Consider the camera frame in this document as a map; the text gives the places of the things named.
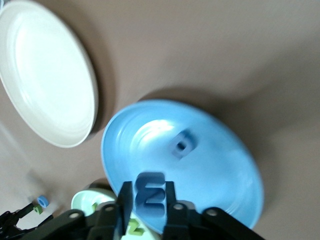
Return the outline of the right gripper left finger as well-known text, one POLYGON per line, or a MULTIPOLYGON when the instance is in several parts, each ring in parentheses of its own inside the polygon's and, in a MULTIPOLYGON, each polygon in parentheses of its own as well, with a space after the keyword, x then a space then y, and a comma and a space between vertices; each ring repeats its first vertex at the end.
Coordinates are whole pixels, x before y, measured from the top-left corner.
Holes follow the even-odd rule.
POLYGON ((90 216, 69 210, 51 220, 46 240, 120 240, 127 231, 133 207, 132 183, 125 182, 114 203, 106 203, 90 216))

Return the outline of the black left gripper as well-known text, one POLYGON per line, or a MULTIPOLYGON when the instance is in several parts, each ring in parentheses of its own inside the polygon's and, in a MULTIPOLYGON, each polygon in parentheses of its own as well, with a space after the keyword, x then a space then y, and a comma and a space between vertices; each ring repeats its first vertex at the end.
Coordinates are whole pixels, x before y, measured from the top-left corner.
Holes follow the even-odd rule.
POLYGON ((5 234, 8 229, 15 226, 20 218, 25 217, 27 214, 34 210, 34 204, 29 203, 22 209, 16 210, 15 212, 5 211, 0 216, 0 233, 5 234))

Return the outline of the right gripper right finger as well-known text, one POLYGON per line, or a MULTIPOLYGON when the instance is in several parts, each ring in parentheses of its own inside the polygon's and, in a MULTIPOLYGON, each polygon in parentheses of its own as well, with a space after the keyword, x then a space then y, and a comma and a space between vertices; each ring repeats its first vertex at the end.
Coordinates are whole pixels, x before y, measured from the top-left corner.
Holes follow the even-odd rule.
POLYGON ((167 220, 163 240, 263 240, 259 234, 219 207, 206 208, 202 213, 176 199, 175 185, 165 186, 167 220))

